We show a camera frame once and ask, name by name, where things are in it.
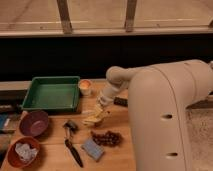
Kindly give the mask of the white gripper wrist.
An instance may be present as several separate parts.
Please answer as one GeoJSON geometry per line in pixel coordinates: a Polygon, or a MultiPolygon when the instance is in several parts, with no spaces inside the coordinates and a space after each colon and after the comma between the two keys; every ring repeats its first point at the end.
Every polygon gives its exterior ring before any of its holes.
{"type": "Polygon", "coordinates": [[[94,106],[94,116],[96,118],[101,118],[103,114],[102,106],[108,106],[114,101],[116,95],[118,95],[121,91],[120,84],[110,84],[107,83],[105,87],[100,91],[97,96],[97,103],[94,106]]]}

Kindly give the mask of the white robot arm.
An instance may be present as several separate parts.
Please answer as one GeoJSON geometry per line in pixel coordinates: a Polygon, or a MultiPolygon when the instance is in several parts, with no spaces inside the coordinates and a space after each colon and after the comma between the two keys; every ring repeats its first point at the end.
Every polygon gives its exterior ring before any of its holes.
{"type": "Polygon", "coordinates": [[[186,108],[213,92],[213,68],[202,60],[113,66],[97,101],[128,91],[136,171],[193,171],[186,108]]]}

